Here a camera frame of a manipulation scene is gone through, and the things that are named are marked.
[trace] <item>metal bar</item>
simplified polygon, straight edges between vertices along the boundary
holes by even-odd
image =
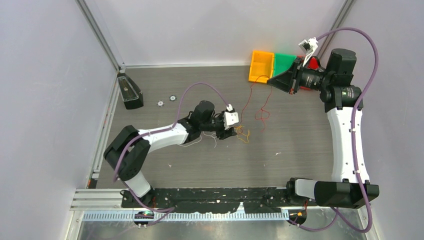
[[[211,63],[176,63],[160,65],[129,65],[126,69],[156,69],[156,68],[191,68],[191,67],[226,67],[250,66],[251,62],[211,62]]]
[[[334,20],[334,23],[331,26],[330,31],[339,28],[343,24],[343,22],[345,21],[346,17],[348,16],[355,2],[356,0],[344,1],[343,6],[341,7],[337,17]],[[324,53],[327,51],[327,48],[329,47],[330,43],[333,41],[334,36],[335,36],[335,33],[330,34],[329,36],[325,38],[324,42],[321,44],[321,47],[319,48],[318,53],[316,54],[319,59],[322,58]]]
[[[65,240],[76,240],[80,234],[81,223],[83,222],[83,211],[73,211],[72,219],[68,226]]]
[[[82,13],[84,14],[85,18],[88,21],[88,24],[91,26],[91,29],[94,32],[95,37],[100,42],[100,45],[103,47],[104,51],[106,52],[107,57],[109,58],[110,62],[112,63],[113,67],[119,71],[120,64],[118,63],[114,53],[112,52],[111,48],[108,45],[108,42],[105,39],[105,36],[103,35],[102,31],[100,30],[99,25],[97,24],[92,12],[90,11],[89,7],[87,6],[87,3],[85,0],[75,0],[78,4],[79,8],[81,9]]]
[[[141,221],[136,219],[137,210],[118,211],[85,211],[82,218],[87,222],[133,222]],[[154,218],[142,219],[143,222],[156,221],[165,213],[155,213]],[[289,211],[282,209],[281,212],[270,213],[245,213],[243,209],[238,209],[233,213],[213,214],[213,213],[170,213],[164,217],[163,222],[207,222],[207,221],[283,221],[289,219]]]
[[[76,210],[108,210],[121,211],[122,189],[77,189],[73,197],[70,209]],[[301,210],[303,206],[282,206],[282,210]],[[324,206],[308,206],[308,209],[328,209]],[[143,207],[125,208],[126,210],[146,210]],[[244,210],[243,203],[240,203],[238,210]]]
[[[106,112],[106,117],[104,118],[103,127],[101,129],[100,137],[97,142],[97,148],[94,155],[93,167],[92,170],[94,173],[99,173],[100,168],[103,162],[103,152],[106,149],[106,144],[108,142],[109,132],[111,131],[112,121],[114,119],[115,109],[117,106],[117,101],[119,98],[119,85],[118,82],[115,81],[113,85],[112,94],[109,98],[109,105]]]

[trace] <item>black plastic part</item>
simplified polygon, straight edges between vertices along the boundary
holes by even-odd
[[[189,116],[187,116],[185,118],[181,118],[180,120],[178,120],[178,123],[181,124],[188,133],[188,136],[185,139],[185,142],[183,144],[190,143],[191,141],[196,140],[198,137],[200,137],[200,134],[202,133],[202,131],[200,131],[198,128],[194,127],[189,122],[188,118],[189,118]]]
[[[220,140],[237,135],[233,127],[225,129],[225,112],[226,111],[222,111],[219,114],[214,114],[215,106],[212,102],[206,100],[199,102],[194,111],[191,111],[188,116],[178,120],[178,123],[181,124],[188,133],[188,137],[184,143],[186,144],[194,141],[203,131],[215,132],[216,137]]]
[[[97,179],[90,178],[90,181],[88,181],[88,189],[95,189],[97,186]]]
[[[143,92],[139,88],[139,86],[125,73],[118,73],[116,78],[124,77],[128,84],[134,89],[135,92],[129,92],[131,96],[138,96],[137,98],[133,99],[125,99],[123,101],[123,104],[125,105],[125,108],[128,110],[132,109],[138,109],[144,106],[144,100],[143,100]],[[119,90],[121,92],[122,96],[126,96],[125,92],[133,91],[130,86],[128,86],[126,83],[123,83],[121,81],[118,81],[119,83]]]
[[[295,190],[295,181],[298,179],[307,179],[307,178],[299,178],[299,177],[292,177],[285,185],[286,192],[285,192],[285,199],[287,202],[291,205],[301,206],[309,199],[305,196],[299,196],[296,194]]]
[[[287,71],[271,77],[268,79],[266,84],[286,93],[297,93],[300,88],[300,82],[296,80],[296,78],[298,75],[298,69],[301,67],[301,61],[302,59],[297,57]]]
[[[113,169],[116,168],[124,147],[138,135],[139,131],[132,125],[126,126],[106,148],[103,156]],[[150,149],[149,141],[142,138],[137,140],[132,146],[132,150],[125,153],[119,166],[118,176],[122,181],[130,180],[139,173]]]
[[[327,113],[331,109],[351,107],[355,105],[362,91],[357,86],[328,86],[322,89],[319,98],[324,103],[324,110]],[[358,110],[364,107],[363,101],[359,103]]]
[[[378,185],[363,186],[369,201],[379,196]],[[365,205],[358,183],[318,181],[315,184],[314,195],[316,204],[323,207],[359,209]]]
[[[357,57],[354,51],[336,48],[331,51],[325,71],[334,72],[335,86],[348,87],[354,77],[356,62]]]
[[[190,122],[196,127],[199,128],[200,124],[210,122],[212,115],[215,112],[215,105],[206,100],[202,100],[194,108],[194,111],[191,113]]]
[[[175,213],[233,213],[240,202],[247,214],[278,213],[279,207],[292,206],[285,199],[286,190],[277,187],[156,188],[152,192],[154,200],[149,207],[175,207]],[[122,208],[139,207],[129,191],[124,190],[123,196]]]

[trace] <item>purple cable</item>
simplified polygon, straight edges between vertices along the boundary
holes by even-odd
[[[335,216],[334,216],[334,218],[332,219],[332,221],[330,222],[330,224],[328,224],[327,226],[325,226],[325,227],[323,227],[323,228],[317,228],[317,229],[315,229],[315,228],[310,228],[310,227],[307,227],[307,226],[302,226],[302,225],[299,225],[299,228],[301,228],[301,229],[303,229],[303,230],[306,230],[306,231],[309,231],[309,232],[319,232],[319,231],[323,231],[323,230],[326,230],[326,229],[329,229],[329,228],[331,228],[331,226],[333,226],[334,225],[334,223],[336,222],[336,220],[337,220],[337,217],[338,217],[338,215],[336,214]],[[288,220],[291,224],[293,224],[293,225],[298,225],[297,223],[296,223],[296,219],[297,219],[297,217],[294,219],[294,221],[293,220]]]
[[[137,140],[139,140],[139,139],[141,139],[142,137],[145,137],[145,136],[147,136],[147,135],[151,135],[151,134],[158,134],[158,133],[163,133],[163,132],[166,132],[166,131],[169,131],[169,130],[172,130],[176,125],[177,125],[177,122],[178,122],[178,118],[180,118],[180,112],[181,112],[181,105],[182,105],[182,103],[183,103],[183,99],[184,99],[184,96],[186,95],[186,93],[192,88],[192,87],[194,87],[194,86],[196,86],[196,85],[206,85],[206,86],[208,86],[208,87],[210,87],[211,89],[213,89],[220,97],[221,97],[221,99],[222,99],[222,101],[225,103],[225,106],[229,106],[230,104],[224,99],[224,97],[223,97],[223,95],[214,87],[214,86],[212,86],[212,85],[210,85],[209,83],[206,83],[206,82],[196,82],[196,83],[194,83],[194,84],[192,84],[192,85],[190,85],[185,91],[184,91],[184,93],[182,94],[182,97],[181,97],[181,99],[179,100],[179,105],[178,105],[178,111],[177,111],[177,113],[176,113],[176,117],[175,117],[175,121],[174,121],[174,123],[172,124],[172,126],[171,127],[168,127],[168,128],[164,128],[164,129],[160,129],[160,130],[155,130],[155,131],[151,131],[151,132],[146,132],[146,133],[143,133],[143,134],[140,134],[140,135],[138,135],[138,136],[136,136],[136,137],[134,137],[133,139],[131,139],[126,145],[125,145],[125,147],[123,148],[123,150],[122,150],[122,153],[120,154],[120,156],[119,156],[119,159],[118,159],[118,162],[116,163],[116,167],[115,167],[115,170],[114,170],[114,172],[113,172],[113,182],[116,182],[117,181],[117,179],[118,179],[118,170],[119,170],[119,168],[120,168],[120,166],[121,166],[121,163],[122,163],[122,160],[124,159],[124,156],[125,156],[125,153],[128,151],[128,148],[131,146],[131,145],[133,145],[133,143],[135,143]],[[129,192],[131,193],[131,195],[134,197],[134,199],[137,201],[137,203],[138,204],[140,204],[143,208],[146,208],[146,209],[148,209],[148,210],[150,210],[150,211],[153,211],[153,212],[157,212],[157,213],[165,213],[165,215],[163,215],[161,218],[159,218],[158,220],[155,220],[155,221],[153,221],[153,222],[151,222],[151,223],[149,223],[147,226],[152,226],[152,225],[155,225],[155,224],[157,224],[159,221],[161,221],[163,218],[165,218],[168,214],[170,214],[173,210],[174,210],[174,207],[170,207],[170,208],[165,208],[165,209],[154,209],[154,208],[151,208],[151,207],[148,207],[148,206],[146,206],[145,204],[143,204],[142,203],[142,201],[140,201],[140,199],[137,197],[137,195],[135,194],[135,192],[125,183],[125,182],[123,182],[124,183],[124,185],[128,188],[128,190],[129,190]]]
[[[225,106],[228,106],[229,105],[229,103],[224,99],[224,97],[223,97],[223,95],[214,87],[214,86],[212,86],[212,85],[210,85],[209,83],[206,83],[206,82],[196,82],[196,83],[194,83],[194,84],[192,84],[191,86],[189,86],[185,91],[184,91],[184,93],[182,94],[182,97],[181,97],[181,99],[179,100],[179,105],[178,105],[178,111],[177,111],[177,113],[176,113],[176,117],[175,117],[175,121],[174,121],[174,123],[172,124],[172,126],[171,127],[168,127],[168,128],[164,128],[164,129],[160,129],[160,130],[155,130],[155,131],[151,131],[151,132],[146,132],[146,133],[143,133],[143,134],[140,134],[140,135],[138,135],[138,136],[136,136],[136,137],[134,137],[133,139],[131,139],[126,145],[125,145],[125,147],[123,148],[123,150],[122,150],[122,153],[120,154],[120,156],[119,156],[119,159],[118,159],[118,162],[116,163],[116,167],[115,167],[115,171],[113,172],[113,182],[116,182],[117,181],[117,179],[118,179],[118,170],[119,170],[119,167],[121,166],[121,163],[122,163],[122,160],[124,159],[124,155],[125,155],[125,153],[127,152],[127,150],[128,150],[128,148],[131,146],[131,145],[133,145],[133,143],[135,142],[135,141],[137,141],[137,140],[139,140],[139,139],[141,139],[142,137],[145,137],[145,136],[147,136],[147,135],[151,135],[151,134],[158,134],[158,133],[163,133],[163,132],[166,132],[166,131],[169,131],[169,130],[171,130],[171,129],[173,129],[176,125],[177,125],[177,123],[178,123],[178,118],[180,118],[180,112],[181,112],[181,105],[182,105],[182,103],[183,103],[183,99],[184,99],[184,96],[186,95],[186,93],[192,88],[192,87],[194,87],[194,86],[196,86],[196,85],[206,85],[206,86],[208,86],[208,87],[210,87],[211,89],[213,89],[220,97],[221,97],[221,99],[222,99],[222,101],[225,103]]]
[[[374,52],[374,69],[372,70],[372,74],[371,77],[369,78],[368,82],[366,83],[365,87],[363,88],[362,93],[359,95],[355,105],[353,106],[353,110],[352,110],[352,117],[351,117],[351,129],[355,128],[355,117],[356,117],[356,109],[358,109],[358,106],[360,104],[360,102],[362,101],[362,99],[364,98],[365,93],[368,91],[368,88],[370,87],[371,83],[374,80],[374,77],[376,76],[377,73],[377,68],[379,67],[379,53],[377,51],[377,47],[376,44],[374,43],[374,41],[371,39],[371,37],[366,34],[364,31],[359,30],[357,28],[354,27],[340,27],[337,28],[335,30],[329,31],[327,33],[322,34],[321,36],[317,37],[316,40],[319,41],[322,38],[333,34],[335,32],[338,31],[342,31],[342,30],[347,30],[347,31],[353,31],[353,32],[357,32],[359,34],[361,34],[362,36],[364,36],[368,42],[371,44],[372,50]],[[355,168],[355,171],[359,170],[359,164],[358,164],[358,154],[357,154],[357,141],[356,141],[356,133],[355,131],[352,131],[352,154],[353,154],[353,165]],[[357,227],[355,227],[352,223],[350,223],[341,213],[338,209],[334,209],[333,210],[337,213],[337,215],[340,216],[340,218],[347,224],[349,225],[349,227],[351,227],[352,229],[360,232],[360,233],[367,233],[371,230],[372,226],[373,226],[373,215],[371,213],[371,205],[370,205],[370,201],[368,200],[368,196],[367,196],[367,192],[365,191],[365,187],[362,184],[362,179],[361,179],[361,174],[360,173],[356,173],[356,178],[358,180],[359,183],[359,188],[360,191],[362,193],[363,196],[363,200],[365,202],[365,207],[366,207],[366,212],[368,215],[368,224],[366,226],[365,229],[359,229]]]

